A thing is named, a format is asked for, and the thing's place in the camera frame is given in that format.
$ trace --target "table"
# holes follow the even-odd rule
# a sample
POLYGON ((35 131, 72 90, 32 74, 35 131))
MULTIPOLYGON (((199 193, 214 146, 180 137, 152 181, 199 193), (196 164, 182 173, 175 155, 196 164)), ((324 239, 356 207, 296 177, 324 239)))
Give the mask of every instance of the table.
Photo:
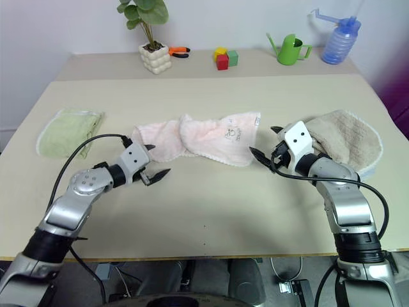
MULTIPOLYGON (((35 143, 45 124, 64 107, 104 111, 106 118, 98 132, 122 134, 130 134, 135 124, 185 113, 206 120, 260 111, 256 147, 266 153, 277 142, 271 125, 348 109, 379 132, 385 147, 375 175, 367 181, 390 204, 390 224, 382 246, 409 248, 404 231, 409 216, 409 189, 404 179, 409 173, 405 163, 409 142, 350 61, 333 67, 320 62, 315 53, 310 60, 316 67, 308 66, 308 61, 283 67, 268 52, 249 50, 239 51, 238 67, 218 72, 211 52, 203 51, 197 52, 203 63, 193 61, 193 55, 188 60, 175 59, 168 74, 154 77, 133 69, 132 65, 140 65, 137 59, 134 64, 125 60, 134 57, 74 56, 12 137, 0 156, 0 259, 11 260, 22 250, 43 216, 64 160, 38 156, 35 143), (113 69, 115 63, 122 63, 121 70, 113 69), (259 63, 261 76, 254 75, 254 63, 259 63), (185 72, 180 67, 195 68, 185 72), (287 68, 293 73, 286 74, 287 68), (250 76, 245 76, 246 69, 250 76)), ((76 171, 102 161, 114 162, 122 150, 119 140, 95 141, 88 157, 75 159, 67 169, 57 195, 76 171)), ((81 232, 89 240, 74 243, 81 257, 104 261, 331 255, 336 251, 323 200, 307 182, 278 177, 257 162, 235 168, 202 157, 180 157, 149 165, 152 171, 164 168, 172 171, 161 182, 150 187, 140 183, 119 187, 93 205, 81 232)), ((382 206, 370 192, 363 192, 380 227, 382 206)))

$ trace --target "green towel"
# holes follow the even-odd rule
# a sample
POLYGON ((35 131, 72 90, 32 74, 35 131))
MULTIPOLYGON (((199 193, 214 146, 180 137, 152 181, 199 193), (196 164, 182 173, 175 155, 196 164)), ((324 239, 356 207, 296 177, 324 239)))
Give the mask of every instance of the green towel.
MULTIPOLYGON (((37 153, 52 158, 69 157, 82 142, 95 135, 103 115, 78 109, 61 110, 38 136, 37 153)), ((85 159, 90 145, 86 145, 78 156, 85 159)))

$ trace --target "red block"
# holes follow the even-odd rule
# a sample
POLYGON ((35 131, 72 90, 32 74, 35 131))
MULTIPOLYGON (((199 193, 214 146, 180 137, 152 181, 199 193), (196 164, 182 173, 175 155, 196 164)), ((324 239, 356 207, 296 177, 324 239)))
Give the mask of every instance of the red block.
POLYGON ((229 68, 229 57, 226 54, 220 54, 216 59, 217 70, 225 70, 229 68))

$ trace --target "toy block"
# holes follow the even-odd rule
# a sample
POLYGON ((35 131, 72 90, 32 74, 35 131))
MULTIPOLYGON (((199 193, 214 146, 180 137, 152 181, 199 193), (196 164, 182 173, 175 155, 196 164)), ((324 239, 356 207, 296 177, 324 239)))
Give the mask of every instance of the toy block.
POLYGON ((221 56, 222 54, 226 54, 227 53, 227 49, 223 48, 223 47, 219 47, 215 50, 215 53, 213 54, 213 57, 215 59, 215 62, 217 61, 217 56, 221 56))
POLYGON ((225 70, 229 68, 229 57, 225 54, 217 56, 217 70, 225 70))
POLYGON ((229 67, 237 66, 238 63, 238 54, 235 50, 227 51, 227 56, 229 57, 229 67))

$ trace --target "plastic bottle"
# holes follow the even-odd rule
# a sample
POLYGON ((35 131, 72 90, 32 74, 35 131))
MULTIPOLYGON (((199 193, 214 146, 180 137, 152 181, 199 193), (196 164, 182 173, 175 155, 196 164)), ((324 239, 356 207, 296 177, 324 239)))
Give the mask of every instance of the plastic bottle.
POLYGON ((353 44, 357 40, 358 30, 361 23, 355 16, 350 18, 337 19, 329 16, 320 15, 320 10, 316 9, 315 17, 331 22, 335 22, 338 26, 332 32, 321 58, 328 64, 340 64, 345 60, 353 44))

